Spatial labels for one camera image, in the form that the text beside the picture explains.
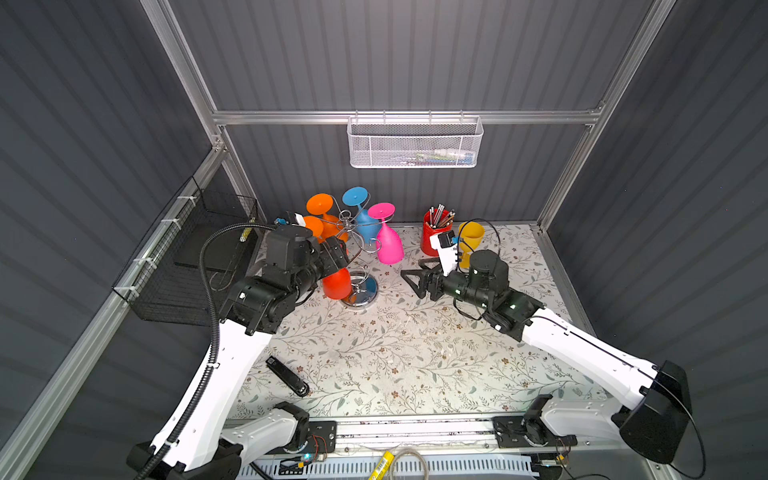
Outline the yellow wine glass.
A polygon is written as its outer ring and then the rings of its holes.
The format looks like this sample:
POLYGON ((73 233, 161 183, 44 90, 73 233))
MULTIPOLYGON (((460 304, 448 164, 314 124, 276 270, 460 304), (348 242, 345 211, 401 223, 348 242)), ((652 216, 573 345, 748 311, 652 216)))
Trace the yellow wine glass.
POLYGON ((470 257, 475 252, 484 238, 484 227, 475 221, 464 222, 459 227, 459 252, 461 259, 459 267, 463 270, 469 268, 470 257))

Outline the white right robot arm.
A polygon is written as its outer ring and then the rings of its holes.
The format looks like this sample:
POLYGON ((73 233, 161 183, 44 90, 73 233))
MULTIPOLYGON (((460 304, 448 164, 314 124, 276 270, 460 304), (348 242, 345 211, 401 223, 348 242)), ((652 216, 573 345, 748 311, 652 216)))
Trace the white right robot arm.
POLYGON ((538 396, 522 429, 535 445, 551 437, 622 440, 641 456, 669 464, 692 425, 685 370, 625 353, 573 326, 541 301, 509 285, 508 265, 491 250, 471 254, 467 270, 454 258, 423 259, 402 278, 419 298, 449 296, 473 305, 498 333, 535 347, 578 370, 608 394, 606 401, 557 401, 538 396))

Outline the red wine glass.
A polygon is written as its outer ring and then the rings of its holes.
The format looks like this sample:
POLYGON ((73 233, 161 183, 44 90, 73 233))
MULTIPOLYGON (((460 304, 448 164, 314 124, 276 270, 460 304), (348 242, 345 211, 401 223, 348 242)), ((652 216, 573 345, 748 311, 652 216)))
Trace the red wine glass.
POLYGON ((322 287, 325 296, 332 300, 342 300, 352 292, 351 275, 347 268, 342 268, 336 273, 322 279, 322 287))

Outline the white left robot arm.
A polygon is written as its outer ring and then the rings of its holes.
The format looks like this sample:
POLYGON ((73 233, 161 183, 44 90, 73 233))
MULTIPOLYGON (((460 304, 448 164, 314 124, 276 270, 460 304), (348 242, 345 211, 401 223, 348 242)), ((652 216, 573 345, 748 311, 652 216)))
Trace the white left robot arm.
POLYGON ((298 225, 266 225, 266 263, 246 276, 217 306, 205 294, 210 344, 180 403, 155 437, 127 458, 139 479, 234 479, 240 468, 275 449, 301 451, 308 413, 288 402, 239 427, 225 422, 240 387, 283 319, 308 299, 321 280, 350 259, 338 237, 319 241, 298 225))

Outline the chrome wine glass rack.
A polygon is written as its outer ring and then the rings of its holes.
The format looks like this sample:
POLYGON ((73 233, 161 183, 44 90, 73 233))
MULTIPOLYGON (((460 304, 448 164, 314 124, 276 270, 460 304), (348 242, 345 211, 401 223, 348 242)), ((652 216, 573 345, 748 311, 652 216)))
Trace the chrome wine glass rack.
POLYGON ((377 299, 379 292, 378 281, 373 276, 368 264, 371 258, 377 256, 377 243, 375 242, 374 246, 366 245, 362 237, 354 231, 356 212, 356 207, 346 206, 346 209, 339 210, 338 215, 342 230, 349 235, 349 240, 345 242, 350 257, 347 269, 350 272, 352 282, 351 294, 342 299, 341 302, 349 308, 365 309, 377 299))

